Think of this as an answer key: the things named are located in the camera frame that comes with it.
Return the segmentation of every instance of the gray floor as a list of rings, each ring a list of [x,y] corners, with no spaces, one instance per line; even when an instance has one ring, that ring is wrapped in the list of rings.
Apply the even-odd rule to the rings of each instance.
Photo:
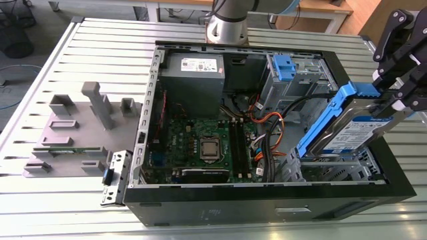
[[[27,34],[35,45],[35,52],[31,56],[23,59],[10,59],[0,53],[0,68],[8,65],[31,64],[43,66],[55,45],[67,29],[74,16],[84,16],[90,18],[135,20],[134,8],[128,6],[95,5],[80,3],[60,3],[60,11],[54,12],[48,2],[35,2],[31,7],[38,25],[28,28]],[[160,9],[160,20],[163,22],[187,24],[198,24],[199,16],[206,15],[206,12],[183,10],[175,12],[175,17],[168,17],[168,12]],[[266,15],[250,15],[248,26],[251,28],[270,28]],[[39,69],[10,68],[0,72],[2,76],[10,80],[6,87],[0,87],[0,130],[4,129],[8,120],[15,112],[16,106],[2,109],[18,103],[27,93],[27,90],[36,78],[35,71]]]

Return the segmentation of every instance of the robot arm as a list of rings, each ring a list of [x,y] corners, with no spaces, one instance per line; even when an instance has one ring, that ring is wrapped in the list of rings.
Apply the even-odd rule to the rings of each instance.
[[[301,158],[358,154],[414,112],[427,110],[427,7],[391,13],[374,54],[374,83],[350,82],[302,138]],[[409,75],[399,90],[397,78]]]
[[[208,40],[216,44],[244,44],[248,39],[248,12],[286,14],[294,11],[299,2],[301,0],[216,0],[207,25]]]

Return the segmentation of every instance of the green circuit board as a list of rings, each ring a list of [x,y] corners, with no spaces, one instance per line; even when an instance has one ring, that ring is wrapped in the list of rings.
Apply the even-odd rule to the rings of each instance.
[[[170,121],[167,134],[167,151],[164,153],[164,168],[216,168],[230,171],[230,183],[252,183],[258,181],[250,158],[251,137],[256,132],[254,123],[243,124],[244,139],[247,140],[248,177],[236,177],[234,174],[234,159],[231,153],[230,121],[206,119],[174,119]],[[202,142],[219,141],[219,160],[202,159]],[[159,183],[171,183],[166,177]]]

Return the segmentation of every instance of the hard drive label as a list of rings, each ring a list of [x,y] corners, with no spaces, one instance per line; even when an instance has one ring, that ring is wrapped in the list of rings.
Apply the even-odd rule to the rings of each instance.
[[[374,118],[371,116],[357,116],[326,145],[323,153],[350,153],[370,139],[375,129],[387,125],[393,119],[393,117]]]

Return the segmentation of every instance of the metal bracket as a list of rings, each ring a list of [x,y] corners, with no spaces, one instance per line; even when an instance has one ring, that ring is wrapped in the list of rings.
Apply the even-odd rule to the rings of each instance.
[[[102,192],[102,207],[124,206],[126,186],[132,162],[130,151],[118,151],[112,154],[111,164],[106,169],[102,183],[104,189]]]

